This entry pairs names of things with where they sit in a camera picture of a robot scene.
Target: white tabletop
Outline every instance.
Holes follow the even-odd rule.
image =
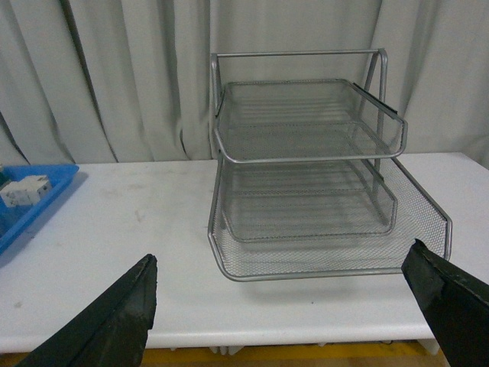
[[[489,171],[463,154],[400,159],[453,220],[451,261],[489,282]],[[30,351],[147,253],[157,312],[147,347],[428,339],[401,274],[235,283],[206,231],[217,163],[84,164],[0,256],[0,352]]]

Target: small white box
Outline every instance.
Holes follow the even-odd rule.
[[[32,205],[25,185],[20,182],[11,182],[0,191],[3,202],[9,208],[20,205]]]
[[[6,206],[34,205],[50,192],[51,182],[44,176],[27,176],[21,181],[14,181],[0,190],[0,197]]]
[[[25,184],[25,188],[28,191],[28,196],[31,203],[37,204],[39,201],[50,192],[52,186],[51,182],[44,176],[27,176],[21,183]]]

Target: mesh tray shelf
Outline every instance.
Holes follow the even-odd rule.
[[[380,161],[380,176],[365,161],[338,161],[334,167],[332,163],[309,163],[305,170],[293,164],[246,165],[253,167],[243,171],[236,171],[235,164],[219,165],[209,241],[226,277],[260,281],[397,273],[416,238],[436,254],[449,257],[450,219],[396,159]],[[337,189],[345,184],[358,192],[363,204],[341,198]],[[294,203],[293,194],[304,196],[307,191],[316,193],[318,200],[305,200],[306,208],[298,209],[309,215],[294,216],[300,202]],[[267,212],[270,201],[263,197],[266,192],[277,195],[271,214]],[[245,203],[247,196],[250,203]],[[334,212],[343,209],[351,215],[315,218],[317,207],[322,206],[317,216],[327,212],[328,201],[334,203]],[[360,213],[367,215],[360,218]],[[288,216],[293,216],[289,229],[282,220]],[[336,220],[343,223],[337,226]]]
[[[365,161],[224,162],[222,215],[239,242],[386,234],[397,199]]]
[[[235,163],[391,158],[406,123],[346,80],[229,83],[215,136]]]

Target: stacked letter tray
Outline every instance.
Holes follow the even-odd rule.
[[[364,89],[260,81],[218,94],[209,241],[226,277],[398,273],[415,239],[449,257],[450,219],[395,158],[405,121]]]

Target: white backdrop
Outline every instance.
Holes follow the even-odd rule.
[[[211,158],[210,50],[370,47],[389,54],[387,102],[409,123],[407,151],[463,151],[489,167],[485,0],[2,1],[1,161]],[[364,62],[223,72],[361,81]]]

